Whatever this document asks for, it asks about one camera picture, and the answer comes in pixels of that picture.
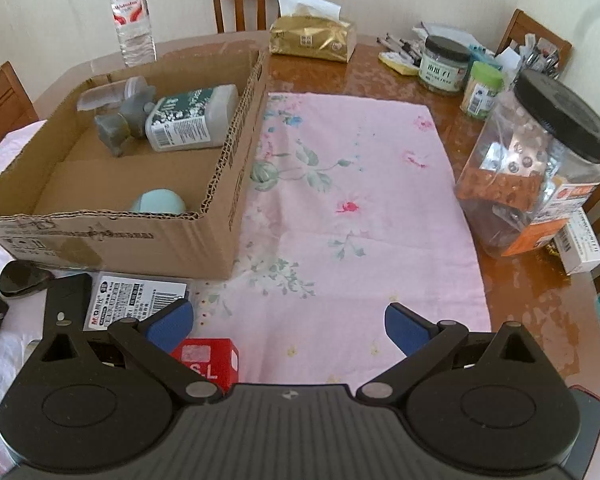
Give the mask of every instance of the pink floral tablecloth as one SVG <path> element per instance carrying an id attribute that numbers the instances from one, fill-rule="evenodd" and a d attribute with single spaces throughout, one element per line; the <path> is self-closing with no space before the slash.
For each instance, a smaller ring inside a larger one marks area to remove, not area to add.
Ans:
<path id="1" fill-rule="evenodd" d="M 271 94 L 250 184 L 232 278 L 194 286 L 192 336 L 230 337 L 241 381 L 359 387 L 404 358 L 392 301 L 490 330 L 428 108 Z"/>

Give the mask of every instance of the tissue pack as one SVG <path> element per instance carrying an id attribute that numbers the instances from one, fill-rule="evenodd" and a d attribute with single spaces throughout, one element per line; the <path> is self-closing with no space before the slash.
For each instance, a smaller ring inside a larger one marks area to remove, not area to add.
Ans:
<path id="1" fill-rule="evenodd" d="M 356 47 L 356 26 L 318 16 L 280 16 L 271 25 L 272 54 L 349 62 Z"/>

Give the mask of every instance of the orange label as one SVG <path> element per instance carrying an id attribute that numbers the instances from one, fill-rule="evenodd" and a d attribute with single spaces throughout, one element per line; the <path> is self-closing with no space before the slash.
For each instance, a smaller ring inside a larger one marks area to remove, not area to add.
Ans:
<path id="1" fill-rule="evenodd" d="M 550 222 L 542 222 L 540 224 L 531 224 L 520 233 L 520 236 L 502 253 L 502 256 L 513 256 L 514 254 L 524 253 L 543 246 L 551 240 L 551 238 L 553 238 L 567 222 L 568 218 L 563 218 L 552 220 Z"/>

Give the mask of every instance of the plastic water bottle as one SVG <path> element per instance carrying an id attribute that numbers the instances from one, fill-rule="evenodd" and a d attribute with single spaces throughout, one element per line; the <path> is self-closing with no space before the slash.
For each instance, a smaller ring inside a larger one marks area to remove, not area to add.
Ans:
<path id="1" fill-rule="evenodd" d="M 155 61 L 155 43 L 146 0 L 111 0 L 111 10 L 125 65 Z"/>

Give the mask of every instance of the jar with green label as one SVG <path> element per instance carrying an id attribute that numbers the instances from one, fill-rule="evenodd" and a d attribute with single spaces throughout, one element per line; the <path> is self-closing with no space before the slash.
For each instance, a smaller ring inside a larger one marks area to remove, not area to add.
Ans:
<path id="1" fill-rule="evenodd" d="M 469 50 L 457 41 L 429 36 L 420 63 L 420 82 L 441 94 L 457 94 L 471 59 Z"/>
<path id="2" fill-rule="evenodd" d="M 485 120 L 503 85 L 502 72 L 486 63 L 476 61 L 471 67 L 460 109 L 468 116 Z"/>

